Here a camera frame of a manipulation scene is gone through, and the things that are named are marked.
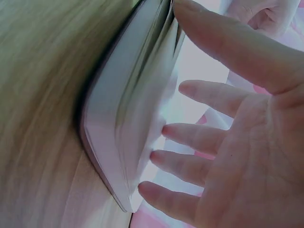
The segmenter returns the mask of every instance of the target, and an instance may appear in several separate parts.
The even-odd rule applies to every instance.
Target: wooden table
[[[0,227],[128,227],[131,214],[95,172],[73,115],[137,1],[0,1]]]

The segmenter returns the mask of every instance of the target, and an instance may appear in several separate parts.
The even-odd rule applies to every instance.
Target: skin
[[[167,138],[211,153],[214,160],[151,154],[162,170],[204,187],[201,197],[151,182],[139,185],[140,194],[165,214],[199,228],[304,227],[304,53],[190,0],[175,1],[174,12],[200,49],[270,95],[183,82],[181,93],[234,122],[227,131],[181,123],[164,127]]]
[[[282,35],[301,0],[232,0],[226,15],[270,37]]]

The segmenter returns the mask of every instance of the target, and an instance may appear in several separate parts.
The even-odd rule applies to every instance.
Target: pink fabric
[[[160,218],[151,213],[146,207],[141,207],[138,212],[133,214],[131,228],[168,228]]]

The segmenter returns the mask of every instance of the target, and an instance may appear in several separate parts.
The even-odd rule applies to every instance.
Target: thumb
[[[263,5],[256,0],[233,0],[225,15],[247,24],[259,11],[265,9]]]

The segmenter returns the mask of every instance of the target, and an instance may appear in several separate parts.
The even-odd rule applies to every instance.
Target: book
[[[165,125],[162,109],[175,90],[172,71],[184,37],[171,0],[142,0],[85,94],[80,138],[123,211],[138,209],[138,184],[156,175],[149,157]]]

